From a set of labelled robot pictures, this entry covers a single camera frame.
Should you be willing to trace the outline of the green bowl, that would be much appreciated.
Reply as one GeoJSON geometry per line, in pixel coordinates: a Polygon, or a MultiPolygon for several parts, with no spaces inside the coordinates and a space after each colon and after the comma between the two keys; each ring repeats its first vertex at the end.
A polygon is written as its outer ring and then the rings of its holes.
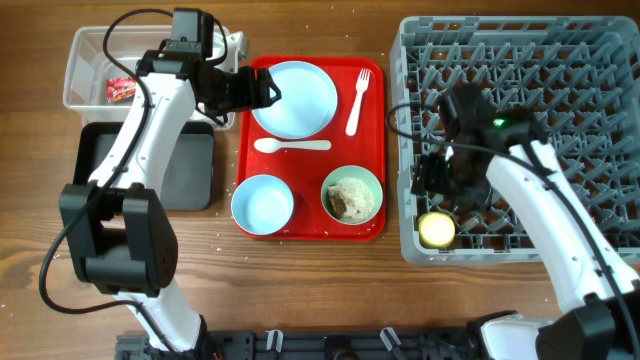
{"type": "Polygon", "coordinates": [[[369,222],[371,220],[374,219],[375,216],[378,215],[378,213],[380,212],[380,210],[382,209],[382,204],[383,204],[383,200],[384,200],[384,193],[383,193],[383,188],[382,188],[382,184],[381,182],[378,180],[378,178],[369,170],[367,170],[364,167],[360,167],[360,166],[356,166],[356,165],[346,165],[346,166],[342,166],[339,167],[337,169],[335,169],[334,171],[332,171],[324,180],[322,187],[321,187],[321,202],[322,205],[325,209],[325,211],[327,212],[327,214],[333,218],[334,220],[338,221],[341,224],[344,225],[350,225],[350,226],[355,226],[355,225],[362,225],[365,224],[366,222],[369,222]],[[326,192],[327,189],[330,185],[336,183],[337,181],[343,179],[343,178],[348,178],[348,177],[352,177],[352,178],[357,178],[362,180],[371,190],[371,192],[373,193],[373,197],[374,197],[374,210],[373,213],[371,214],[371,216],[369,217],[369,219],[363,223],[359,223],[359,224],[346,224],[343,223],[339,220],[337,220],[336,218],[334,218],[331,213],[329,212],[329,207],[328,207],[328,202],[326,199],[326,192]]]}

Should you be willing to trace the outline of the rice and food leftovers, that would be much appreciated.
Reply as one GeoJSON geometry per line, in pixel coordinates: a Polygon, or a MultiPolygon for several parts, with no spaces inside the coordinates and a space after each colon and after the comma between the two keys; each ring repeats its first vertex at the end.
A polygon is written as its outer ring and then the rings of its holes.
{"type": "Polygon", "coordinates": [[[331,215],[346,224],[363,223],[374,210],[373,193],[357,178],[343,178],[330,185],[326,199],[331,215]]]}

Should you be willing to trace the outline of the yellow plastic cup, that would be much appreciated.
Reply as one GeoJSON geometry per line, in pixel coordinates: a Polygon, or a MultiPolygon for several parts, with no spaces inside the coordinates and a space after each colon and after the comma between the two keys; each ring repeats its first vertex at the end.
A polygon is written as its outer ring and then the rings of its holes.
{"type": "Polygon", "coordinates": [[[418,220],[417,228],[420,243],[425,248],[446,248],[456,234],[454,221],[441,212],[423,214],[418,220]]]}

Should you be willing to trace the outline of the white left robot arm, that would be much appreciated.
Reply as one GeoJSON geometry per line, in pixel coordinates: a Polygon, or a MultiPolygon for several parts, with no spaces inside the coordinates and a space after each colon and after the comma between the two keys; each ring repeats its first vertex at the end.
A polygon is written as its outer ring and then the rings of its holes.
{"type": "Polygon", "coordinates": [[[211,359],[215,344],[174,274],[178,242],[160,192],[178,137],[194,113],[213,121],[267,108],[280,89],[264,68],[222,69],[215,55],[223,27],[199,9],[170,14],[171,34],[130,71],[135,98],[103,162],[85,183],[66,185],[59,207],[77,278],[127,306],[145,328],[154,355],[211,359]]]}

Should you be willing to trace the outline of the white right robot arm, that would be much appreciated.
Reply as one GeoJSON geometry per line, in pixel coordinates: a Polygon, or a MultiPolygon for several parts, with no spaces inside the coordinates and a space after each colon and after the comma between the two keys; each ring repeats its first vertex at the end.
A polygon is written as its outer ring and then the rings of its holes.
{"type": "Polygon", "coordinates": [[[483,359],[636,359],[639,276],[612,249],[562,172],[544,126],[526,108],[499,112],[475,85],[429,106],[444,130],[444,154],[423,156],[412,191],[471,207],[496,191],[537,249],[560,318],[517,313],[476,323],[483,359]]]}

